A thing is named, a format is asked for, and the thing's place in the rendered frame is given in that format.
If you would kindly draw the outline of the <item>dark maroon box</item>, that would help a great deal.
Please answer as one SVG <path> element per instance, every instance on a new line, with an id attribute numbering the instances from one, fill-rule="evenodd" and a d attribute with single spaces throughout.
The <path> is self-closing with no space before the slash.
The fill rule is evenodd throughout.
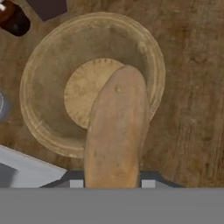
<path id="1" fill-rule="evenodd" d="M 36 14 L 47 21 L 67 12 L 67 0 L 25 0 Z"/>

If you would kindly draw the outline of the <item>dark brown bottle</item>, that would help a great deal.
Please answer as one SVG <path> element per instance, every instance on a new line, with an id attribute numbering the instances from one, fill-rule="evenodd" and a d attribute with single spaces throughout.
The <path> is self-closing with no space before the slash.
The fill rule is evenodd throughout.
<path id="1" fill-rule="evenodd" d="M 24 36 L 31 27 L 31 21 L 23 9 L 11 0 L 0 0 L 0 27 L 10 34 Z"/>

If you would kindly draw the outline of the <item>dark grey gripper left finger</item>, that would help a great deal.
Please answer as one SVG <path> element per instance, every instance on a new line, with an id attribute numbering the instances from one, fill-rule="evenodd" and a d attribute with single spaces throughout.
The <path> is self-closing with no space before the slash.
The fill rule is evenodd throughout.
<path id="1" fill-rule="evenodd" d="M 84 188 L 84 171 L 67 171 L 60 179 L 57 179 L 46 185 L 42 185 L 42 188 Z"/>

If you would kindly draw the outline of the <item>brown sweet potato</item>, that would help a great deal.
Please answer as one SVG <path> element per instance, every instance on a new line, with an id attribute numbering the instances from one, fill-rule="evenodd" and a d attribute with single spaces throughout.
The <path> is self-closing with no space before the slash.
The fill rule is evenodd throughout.
<path id="1" fill-rule="evenodd" d="M 87 188 L 136 188 L 149 128 L 144 77 L 123 66 L 109 78 L 91 110 L 84 157 Z"/>

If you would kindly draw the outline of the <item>tan wooden bowl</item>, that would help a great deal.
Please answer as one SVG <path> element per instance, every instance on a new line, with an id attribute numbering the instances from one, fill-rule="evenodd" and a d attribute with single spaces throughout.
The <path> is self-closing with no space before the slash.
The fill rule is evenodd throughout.
<path id="1" fill-rule="evenodd" d="M 150 114 L 165 89 L 165 62 L 158 42 L 137 21 L 109 12 L 88 13 L 52 30 L 28 59 L 20 84 L 20 108 L 31 134 L 49 151 L 82 158 L 86 130 L 68 115 L 64 103 L 72 73 L 90 60 L 109 58 L 143 75 Z"/>

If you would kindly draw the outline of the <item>grey round metal object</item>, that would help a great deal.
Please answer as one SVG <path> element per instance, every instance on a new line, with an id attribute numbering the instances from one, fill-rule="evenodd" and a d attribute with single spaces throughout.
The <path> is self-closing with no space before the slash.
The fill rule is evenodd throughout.
<path id="1" fill-rule="evenodd" d="M 9 100 L 2 92 L 0 92 L 0 122 L 7 116 L 9 110 Z"/>

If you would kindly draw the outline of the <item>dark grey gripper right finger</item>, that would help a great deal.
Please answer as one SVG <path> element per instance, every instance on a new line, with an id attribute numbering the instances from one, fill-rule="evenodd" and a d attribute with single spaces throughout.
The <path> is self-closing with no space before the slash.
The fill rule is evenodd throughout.
<path id="1" fill-rule="evenodd" d="M 183 188 L 182 185 L 165 179 L 159 171 L 140 171 L 141 188 Z"/>

